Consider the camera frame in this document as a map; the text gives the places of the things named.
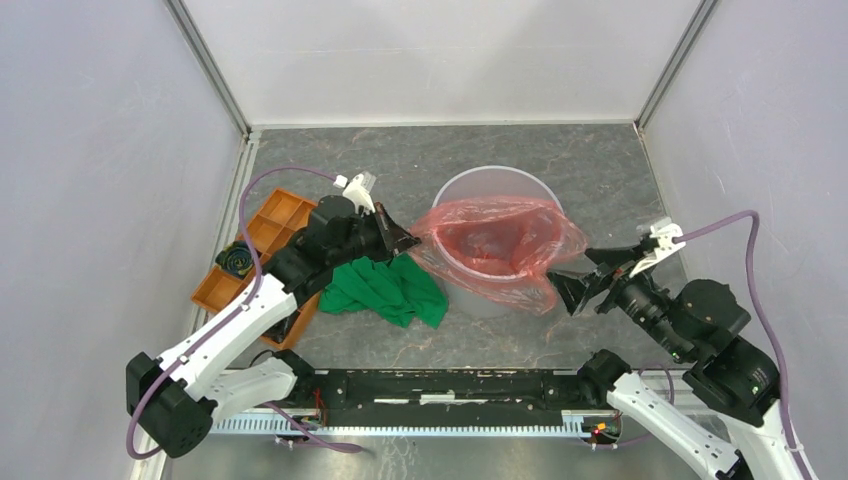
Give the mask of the grey plastic trash bin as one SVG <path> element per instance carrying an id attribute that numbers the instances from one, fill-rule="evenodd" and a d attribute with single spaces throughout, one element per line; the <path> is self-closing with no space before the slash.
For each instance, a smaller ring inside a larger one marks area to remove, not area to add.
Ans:
<path id="1" fill-rule="evenodd" d="M 544 182 L 523 170 L 501 165 L 475 167 L 457 174 L 440 188 L 431 206 L 437 207 L 452 201 L 489 196 L 549 200 L 563 210 L 557 196 Z M 496 318 L 512 312 L 512 309 L 508 307 L 448 283 L 446 280 L 440 280 L 440 283 L 451 310 L 457 310 L 475 319 Z"/>

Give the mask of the red plastic trash bag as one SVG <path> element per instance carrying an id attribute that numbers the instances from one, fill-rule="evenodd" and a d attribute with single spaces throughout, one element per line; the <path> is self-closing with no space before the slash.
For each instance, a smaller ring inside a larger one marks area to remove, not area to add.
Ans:
<path id="1" fill-rule="evenodd" d="M 584 253 L 588 238 L 552 200 L 462 199 L 431 208 L 410 228 L 409 255 L 426 272 L 493 303 L 543 315 L 559 294 L 548 270 Z"/>

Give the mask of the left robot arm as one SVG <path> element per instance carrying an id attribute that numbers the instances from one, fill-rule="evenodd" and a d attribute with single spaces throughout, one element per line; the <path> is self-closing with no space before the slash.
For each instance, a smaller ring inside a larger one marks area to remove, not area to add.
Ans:
<path id="1" fill-rule="evenodd" d="M 179 458 L 212 426 L 276 400 L 306 405 L 313 379 L 272 358 L 231 377 L 224 371 L 255 339 L 323 290 L 333 271 L 356 259 L 390 260 L 420 245 L 381 203 L 367 207 L 339 195 L 323 197 L 287 244 L 257 265 L 248 287 L 213 319 L 157 357 L 138 353 L 125 370 L 131 416 L 128 454 Z"/>

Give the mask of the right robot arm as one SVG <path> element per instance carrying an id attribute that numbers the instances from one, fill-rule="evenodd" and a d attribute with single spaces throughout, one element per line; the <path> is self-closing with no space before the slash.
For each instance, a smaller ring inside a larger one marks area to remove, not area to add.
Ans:
<path id="1" fill-rule="evenodd" d="M 578 370 L 580 400 L 630 416 L 704 479 L 813 478 L 788 415 L 782 367 L 742 337 L 751 315 L 730 287 L 697 279 L 670 297 L 653 280 L 654 267 L 684 245 L 681 237 L 646 236 L 631 247 L 590 248 L 593 271 L 550 270 L 547 278 L 570 314 L 601 296 L 596 312 L 620 309 L 675 362 L 689 364 L 683 381 L 724 421 L 733 444 L 720 446 L 606 349 Z"/>

